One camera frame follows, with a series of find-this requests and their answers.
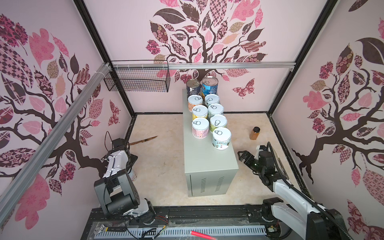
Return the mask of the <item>pink cartoon label can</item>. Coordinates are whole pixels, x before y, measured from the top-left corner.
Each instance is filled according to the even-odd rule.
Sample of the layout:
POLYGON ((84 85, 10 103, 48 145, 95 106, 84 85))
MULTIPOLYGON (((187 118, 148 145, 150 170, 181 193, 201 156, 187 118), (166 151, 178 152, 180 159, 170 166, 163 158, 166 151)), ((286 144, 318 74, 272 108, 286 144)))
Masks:
POLYGON ((137 173, 135 171, 131 171, 129 173, 129 177, 131 178, 131 180, 134 182, 136 179, 137 179, 137 173))

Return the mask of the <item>green label tin can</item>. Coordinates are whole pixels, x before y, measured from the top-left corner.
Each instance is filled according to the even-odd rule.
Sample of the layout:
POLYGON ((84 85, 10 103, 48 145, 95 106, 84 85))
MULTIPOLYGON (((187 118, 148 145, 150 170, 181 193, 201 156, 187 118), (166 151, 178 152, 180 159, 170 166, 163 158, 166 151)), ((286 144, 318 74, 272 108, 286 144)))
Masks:
POLYGON ((228 124, 228 120, 224 115, 214 115, 210 118, 210 132, 212 133, 216 128, 226 127, 228 124))

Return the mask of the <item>pink label tin can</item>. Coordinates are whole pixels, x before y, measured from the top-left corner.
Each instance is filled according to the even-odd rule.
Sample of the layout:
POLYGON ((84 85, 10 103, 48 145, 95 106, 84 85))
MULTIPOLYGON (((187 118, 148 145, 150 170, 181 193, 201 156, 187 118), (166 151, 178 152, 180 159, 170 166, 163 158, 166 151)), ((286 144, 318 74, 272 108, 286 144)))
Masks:
POLYGON ((192 121, 192 134, 196 139, 204 139, 209 133, 210 123, 205 118, 195 118, 192 121))

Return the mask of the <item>white can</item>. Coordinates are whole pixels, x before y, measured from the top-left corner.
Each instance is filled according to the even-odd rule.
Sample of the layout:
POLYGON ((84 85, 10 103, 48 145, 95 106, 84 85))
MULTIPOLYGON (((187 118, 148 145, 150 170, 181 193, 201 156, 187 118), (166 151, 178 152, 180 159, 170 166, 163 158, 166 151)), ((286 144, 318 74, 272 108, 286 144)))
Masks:
POLYGON ((225 150, 229 147, 231 142, 232 133, 229 129, 224 127, 219 127, 213 131, 213 146, 217 150, 225 150))
POLYGON ((209 118, 218 115, 218 114, 223 114, 224 113, 224 107, 221 104, 210 104, 208 106, 208 116, 209 118))

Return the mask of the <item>yellow label tin can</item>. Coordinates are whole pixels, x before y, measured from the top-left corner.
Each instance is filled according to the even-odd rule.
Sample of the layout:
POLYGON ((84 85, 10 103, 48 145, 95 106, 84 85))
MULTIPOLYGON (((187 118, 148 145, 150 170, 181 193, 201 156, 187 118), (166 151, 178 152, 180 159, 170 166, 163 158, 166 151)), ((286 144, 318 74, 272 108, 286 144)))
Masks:
POLYGON ((207 119, 208 117, 208 108, 205 107, 204 105, 197 105, 194 106, 192 109, 192 118, 193 120, 196 118, 205 118, 207 119))

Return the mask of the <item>patterned can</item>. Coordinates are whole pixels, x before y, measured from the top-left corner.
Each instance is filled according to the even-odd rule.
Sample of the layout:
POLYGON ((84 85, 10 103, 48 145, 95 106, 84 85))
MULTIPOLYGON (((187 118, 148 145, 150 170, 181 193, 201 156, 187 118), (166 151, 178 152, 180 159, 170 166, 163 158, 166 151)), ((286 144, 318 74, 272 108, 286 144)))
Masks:
POLYGON ((205 105, 208 108, 211 104, 220 104, 220 97, 216 94, 209 94, 205 96, 205 105))

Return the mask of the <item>orange label can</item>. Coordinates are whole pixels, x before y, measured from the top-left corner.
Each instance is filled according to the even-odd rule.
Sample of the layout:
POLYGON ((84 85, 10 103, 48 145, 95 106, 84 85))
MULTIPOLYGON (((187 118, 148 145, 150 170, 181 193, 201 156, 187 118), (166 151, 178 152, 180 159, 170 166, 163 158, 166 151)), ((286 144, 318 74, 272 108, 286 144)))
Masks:
POLYGON ((202 105, 203 98, 200 95, 190 95, 188 97, 188 109, 190 112, 193 111, 193 107, 202 105))

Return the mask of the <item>blue label tin can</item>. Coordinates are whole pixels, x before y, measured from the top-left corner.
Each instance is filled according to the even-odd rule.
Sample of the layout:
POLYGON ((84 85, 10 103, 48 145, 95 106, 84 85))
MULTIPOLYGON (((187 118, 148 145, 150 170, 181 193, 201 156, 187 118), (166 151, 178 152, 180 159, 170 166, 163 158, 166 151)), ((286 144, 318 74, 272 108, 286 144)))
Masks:
POLYGON ((219 80, 213 76, 206 76, 201 81, 202 96, 205 97, 210 94, 217 94, 219 80))

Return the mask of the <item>dark label tin can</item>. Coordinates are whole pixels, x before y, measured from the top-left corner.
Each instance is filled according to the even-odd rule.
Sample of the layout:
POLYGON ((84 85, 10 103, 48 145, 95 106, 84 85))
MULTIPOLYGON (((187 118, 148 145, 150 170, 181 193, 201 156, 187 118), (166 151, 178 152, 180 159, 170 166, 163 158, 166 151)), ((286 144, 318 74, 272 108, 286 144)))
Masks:
POLYGON ((197 79, 191 79, 186 82, 187 97, 191 95, 200 95, 201 84, 197 79))

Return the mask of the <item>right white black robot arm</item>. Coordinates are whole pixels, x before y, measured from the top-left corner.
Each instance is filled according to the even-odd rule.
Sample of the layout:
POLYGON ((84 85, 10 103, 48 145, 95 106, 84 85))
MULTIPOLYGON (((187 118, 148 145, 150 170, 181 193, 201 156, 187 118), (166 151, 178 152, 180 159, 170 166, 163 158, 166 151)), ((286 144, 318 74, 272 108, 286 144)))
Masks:
POLYGON ((265 220, 283 222, 304 240, 352 239, 338 211, 311 200, 290 182, 284 165, 272 148, 259 150, 255 156, 248 151, 239 151, 238 158, 277 195, 263 202, 265 220))

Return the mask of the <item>grey metal cabinet counter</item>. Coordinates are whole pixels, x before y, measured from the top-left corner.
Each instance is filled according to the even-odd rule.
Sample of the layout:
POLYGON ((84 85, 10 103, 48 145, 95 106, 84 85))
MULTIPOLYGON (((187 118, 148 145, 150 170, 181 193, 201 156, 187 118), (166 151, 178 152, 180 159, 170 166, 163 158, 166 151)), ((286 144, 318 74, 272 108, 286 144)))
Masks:
POLYGON ((204 139, 193 136, 192 113, 188 109, 187 90, 183 95, 184 166, 188 196, 203 197, 227 193, 239 166, 232 144, 217 150, 212 144, 212 134, 204 139))

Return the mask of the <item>copper table knife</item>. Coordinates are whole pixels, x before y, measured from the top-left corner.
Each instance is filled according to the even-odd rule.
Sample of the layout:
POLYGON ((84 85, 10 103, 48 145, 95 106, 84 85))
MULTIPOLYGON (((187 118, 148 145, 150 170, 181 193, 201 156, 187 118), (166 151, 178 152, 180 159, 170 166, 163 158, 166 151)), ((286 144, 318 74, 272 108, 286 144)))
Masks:
POLYGON ((154 136, 154 137, 150 137, 150 138, 147 138, 147 139, 143 139, 143 140, 139 140, 139 141, 136 141, 136 142, 131 142, 129 143, 130 146, 133 146, 133 145, 136 145, 136 144, 140 144, 140 143, 145 143, 145 142, 148 142, 150 140, 153 140, 155 138, 157 138, 158 136, 154 136))

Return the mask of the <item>metal tongs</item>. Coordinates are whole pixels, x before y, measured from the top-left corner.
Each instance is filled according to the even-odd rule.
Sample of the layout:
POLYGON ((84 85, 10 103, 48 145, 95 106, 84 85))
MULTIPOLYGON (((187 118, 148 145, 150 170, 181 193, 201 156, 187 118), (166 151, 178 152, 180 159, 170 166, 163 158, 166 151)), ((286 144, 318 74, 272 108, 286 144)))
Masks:
POLYGON ((289 177, 289 166, 287 167, 287 163, 286 163, 286 159, 285 158, 281 158, 277 151, 275 149, 273 149, 273 153, 275 155, 275 159, 276 159, 276 162, 275 162, 275 167, 276 167, 276 170, 278 171, 278 173, 281 175, 281 177, 283 179, 286 179, 286 180, 289 180, 290 177, 289 177))

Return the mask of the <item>diagonal aluminium bar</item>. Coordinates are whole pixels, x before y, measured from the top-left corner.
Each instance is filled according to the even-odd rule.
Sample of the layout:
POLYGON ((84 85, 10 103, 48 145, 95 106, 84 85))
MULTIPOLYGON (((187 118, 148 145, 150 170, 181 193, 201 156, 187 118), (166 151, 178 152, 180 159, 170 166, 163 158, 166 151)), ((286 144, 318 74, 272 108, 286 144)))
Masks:
POLYGON ((1 195, 1 224, 5 222, 11 211, 15 208, 20 198, 71 126, 72 122, 75 121, 82 107, 85 106, 98 84, 100 84, 105 76, 112 70, 111 66, 110 63, 103 63, 98 68, 93 74, 91 82, 86 84, 82 92, 77 96, 63 117, 55 125, 52 132, 36 149, 36 152, 30 160, 1 195))

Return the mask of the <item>horizontal aluminium bar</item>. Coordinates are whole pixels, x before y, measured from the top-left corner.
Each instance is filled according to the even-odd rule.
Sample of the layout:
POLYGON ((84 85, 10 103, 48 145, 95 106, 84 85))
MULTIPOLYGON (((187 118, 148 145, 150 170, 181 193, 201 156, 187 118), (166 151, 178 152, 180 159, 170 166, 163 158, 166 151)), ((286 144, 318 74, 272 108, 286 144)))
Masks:
POLYGON ((256 63, 177 63, 177 64, 118 64, 113 66, 122 68, 166 68, 169 70, 199 70, 199 69, 293 69, 294 62, 256 62, 256 63))

